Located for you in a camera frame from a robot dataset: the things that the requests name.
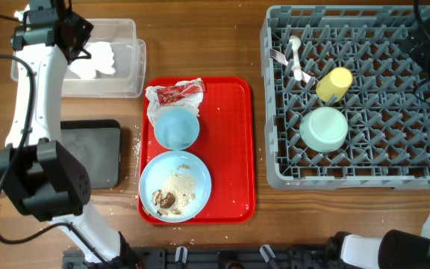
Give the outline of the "yellow plastic cup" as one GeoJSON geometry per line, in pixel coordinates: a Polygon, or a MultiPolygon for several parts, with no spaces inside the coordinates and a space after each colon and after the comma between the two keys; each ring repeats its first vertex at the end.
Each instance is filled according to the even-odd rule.
{"type": "Polygon", "coordinates": [[[352,72],[345,67],[337,67],[317,83],[316,94],[324,102],[328,102],[333,96],[336,96],[335,102],[339,102],[352,82],[352,72]]]}

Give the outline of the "white plastic spoon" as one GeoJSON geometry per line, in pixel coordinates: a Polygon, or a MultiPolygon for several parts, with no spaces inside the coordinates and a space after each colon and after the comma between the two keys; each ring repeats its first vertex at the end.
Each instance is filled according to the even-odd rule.
{"type": "Polygon", "coordinates": [[[289,41],[292,45],[292,50],[293,50],[292,71],[294,74],[294,78],[297,81],[301,81],[303,79],[302,68],[301,68],[300,59],[299,59],[299,48],[301,46],[301,40],[299,39],[299,37],[292,35],[290,36],[289,41]]]}

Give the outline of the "red strawberry snack wrapper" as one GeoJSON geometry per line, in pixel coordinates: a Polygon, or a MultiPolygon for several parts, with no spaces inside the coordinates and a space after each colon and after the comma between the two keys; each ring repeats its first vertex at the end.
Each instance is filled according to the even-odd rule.
{"type": "Polygon", "coordinates": [[[158,101],[161,105],[168,105],[181,99],[188,98],[196,93],[205,92],[203,82],[187,82],[180,85],[162,87],[156,90],[158,101]]]}

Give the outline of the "light blue plate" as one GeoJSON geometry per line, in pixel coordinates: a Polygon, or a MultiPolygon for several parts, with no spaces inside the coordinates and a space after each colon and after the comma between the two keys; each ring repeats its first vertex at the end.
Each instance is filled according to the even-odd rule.
{"type": "Polygon", "coordinates": [[[211,175],[203,161],[189,152],[169,151],[155,157],[144,168],[140,176],[139,198],[143,209],[156,220],[164,223],[181,223],[194,218],[204,209],[211,196],[211,190],[211,175]],[[191,167],[190,173],[196,180],[196,198],[190,205],[189,211],[180,218],[159,216],[152,205],[152,194],[162,188],[169,173],[182,164],[191,167]]]}

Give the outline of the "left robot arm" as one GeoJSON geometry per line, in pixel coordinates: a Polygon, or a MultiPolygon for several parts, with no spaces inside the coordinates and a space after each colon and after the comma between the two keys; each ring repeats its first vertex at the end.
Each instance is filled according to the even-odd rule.
{"type": "MultiPolygon", "coordinates": [[[[12,126],[0,150],[0,197],[16,210],[62,230],[89,268],[140,268],[120,232],[90,201],[90,177],[63,146],[61,94],[68,66],[90,58],[85,46],[93,26],[70,1],[30,1],[11,38],[8,59],[18,68],[12,126]]],[[[0,233],[0,242],[9,239],[0,233]]]]}

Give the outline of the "light blue bowl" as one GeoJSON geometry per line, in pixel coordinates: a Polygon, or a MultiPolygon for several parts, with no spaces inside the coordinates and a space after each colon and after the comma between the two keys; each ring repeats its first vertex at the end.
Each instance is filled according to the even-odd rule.
{"type": "Polygon", "coordinates": [[[157,142],[169,150],[183,150],[192,146],[200,132],[197,116],[186,108],[171,108],[157,119],[154,134],[157,142]]]}

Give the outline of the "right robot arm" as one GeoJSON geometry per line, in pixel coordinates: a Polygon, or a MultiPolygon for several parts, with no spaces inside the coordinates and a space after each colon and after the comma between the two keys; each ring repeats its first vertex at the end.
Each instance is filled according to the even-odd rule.
{"type": "MultiPolygon", "coordinates": [[[[417,16],[416,21],[419,28],[401,50],[430,77],[430,19],[417,16]]],[[[324,268],[430,268],[430,215],[420,236],[395,229],[383,238],[338,232],[329,238],[322,263],[324,268]]]]}

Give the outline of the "white plastic fork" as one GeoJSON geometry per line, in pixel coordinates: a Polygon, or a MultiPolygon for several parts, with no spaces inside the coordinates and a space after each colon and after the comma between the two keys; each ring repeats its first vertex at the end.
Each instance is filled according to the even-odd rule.
{"type": "MultiPolygon", "coordinates": [[[[269,52],[273,60],[288,67],[289,62],[283,53],[276,51],[274,49],[270,49],[269,52]]],[[[297,81],[304,81],[305,83],[308,83],[311,80],[311,76],[306,72],[301,71],[300,68],[297,69],[295,68],[295,66],[292,66],[291,71],[293,72],[293,75],[297,81]]]]}

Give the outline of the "light green bowl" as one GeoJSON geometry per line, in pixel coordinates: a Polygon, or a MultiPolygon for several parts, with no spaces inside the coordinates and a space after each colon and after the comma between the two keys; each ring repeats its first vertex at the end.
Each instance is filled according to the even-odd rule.
{"type": "Polygon", "coordinates": [[[333,152],[341,148],[348,130],[347,118],[330,107],[309,112],[303,117],[299,127],[303,142],[317,152],[333,152]]]}

